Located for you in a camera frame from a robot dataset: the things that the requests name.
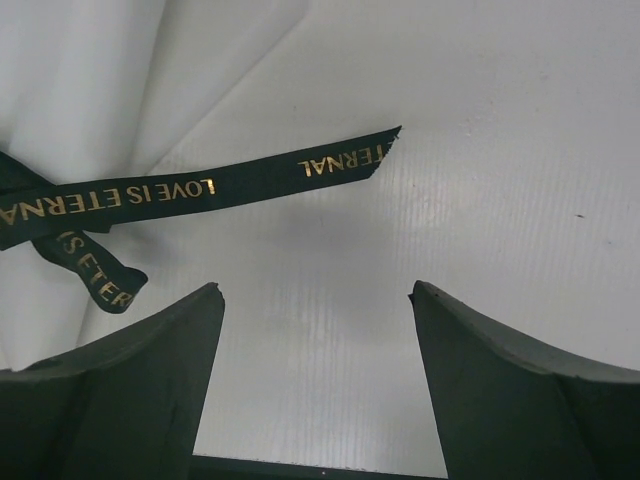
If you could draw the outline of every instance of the white background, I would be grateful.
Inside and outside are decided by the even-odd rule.
[[[151,283],[86,342],[216,281],[200,454],[445,476],[417,279],[640,369],[640,3],[317,0],[153,173],[404,125],[368,182],[118,228]]]

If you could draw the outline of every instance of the ribbon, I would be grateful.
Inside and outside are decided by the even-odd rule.
[[[125,267],[86,232],[209,212],[369,178],[401,127],[199,172],[53,185],[0,154],[0,250],[31,241],[80,276],[97,305],[122,313],[147,276]]]

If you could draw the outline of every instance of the white fabric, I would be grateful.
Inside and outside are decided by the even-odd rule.
[[[163,0],[21,1],[2,92],[9,153],[53,182],[126,173]],[[14,369],[76,346],[88,295],[30,244],[0,256],[0,338]]]
[[[57,183],[145,173],[301,18],[306,2],[181,0],[163,17],[164,7],[165,0],[0,3],[2,146]],[[3,252],[8,364],[22,369],[74,348],[88,298],[73,274],[31,244]]]

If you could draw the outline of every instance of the fabric fold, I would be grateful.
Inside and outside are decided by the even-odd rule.
[[[126,174],[165,2],[35,3],[12,12],[22,22],[13,57],[21,74],[5,82],[17,97],[4,122],[8,153],[53,182]],[[46,65],[33,66],[43,58]],[[0,339],[9,366],[20,370],[75,348],[87,300],[73,274],[44,262],[30,244],[0,256]]]
[[[308,7],[308,0],[169,2],[140,113],[133,173],[148,173]]]

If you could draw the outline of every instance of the ribbon bow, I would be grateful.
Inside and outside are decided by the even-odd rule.
[[[364,180],[400,128],[200,172],[59,186],[0,152],[0,250],[32,242],[45,260],[76,273],[102,310],[123,313],[148,277],[84,232]]]

